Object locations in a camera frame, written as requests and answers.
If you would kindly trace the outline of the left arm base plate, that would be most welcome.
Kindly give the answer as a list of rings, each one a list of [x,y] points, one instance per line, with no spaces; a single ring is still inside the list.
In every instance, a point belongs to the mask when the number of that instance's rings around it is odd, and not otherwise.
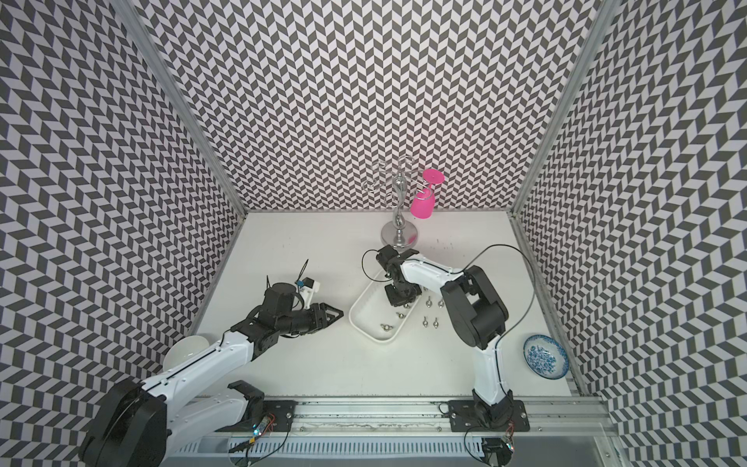
[[[290,399],[249,403],[239,421],[218,429],[218,432],[260,434],[266,431],[289,432],[298,402]]]

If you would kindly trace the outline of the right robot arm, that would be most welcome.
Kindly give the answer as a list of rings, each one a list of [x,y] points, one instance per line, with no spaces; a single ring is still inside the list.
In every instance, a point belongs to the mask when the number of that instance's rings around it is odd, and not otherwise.
[[[478,266],[463,270],[432,263],[415,250],[382,249],[375,256],[391,280],[389,304],[404,307],[428,290],[441,296],[457,337],[472,348],[473,401],[480,426],[498,429],[509,423],[514,399],[508,372],[501,368],[499,341],[507,332],[508,308]]]

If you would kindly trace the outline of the white storage box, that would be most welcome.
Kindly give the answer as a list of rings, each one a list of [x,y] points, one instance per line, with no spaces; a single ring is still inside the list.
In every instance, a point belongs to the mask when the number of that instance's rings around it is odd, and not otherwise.
[[[384,292],[389,281],[383,283],[383,278],[384,272],[380,272],[375,277],[375,281],[368,284],[348,315],[351,325],[376,344],[393,342],[407,323],[410,312],[414,311],[421,299],[420,296],[404,307],[391,307]],[[400,319],[396,313],[404,313],[406,318]],[[381,329],[381,324],[391,325],[393,329],[385,332]]]

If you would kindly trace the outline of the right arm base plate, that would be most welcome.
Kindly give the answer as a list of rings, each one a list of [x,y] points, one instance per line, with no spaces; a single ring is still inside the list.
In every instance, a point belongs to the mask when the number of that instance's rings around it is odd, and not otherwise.
[[[510,427],[517,433],[529,432],[528,414],[521,400],[505,399],[490,407],[474,400],[447,401],[447,417],[451,431],[464,433],[470,430],[498,432]]]

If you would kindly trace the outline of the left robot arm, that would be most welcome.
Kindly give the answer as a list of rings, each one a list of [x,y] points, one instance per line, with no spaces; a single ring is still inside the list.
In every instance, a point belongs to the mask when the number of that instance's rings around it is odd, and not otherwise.
[[[228,393],[198,401],[212,383],[256,360],[286,335],[305,336],[344,317],[330,305],[272,311],[258,305],[220,340],[159,375],[124,379],[100,400],[79,447],[88,466],[158,466],[171,453],[211,432],[262,425],[271,416],[264,392],[234,381]]]

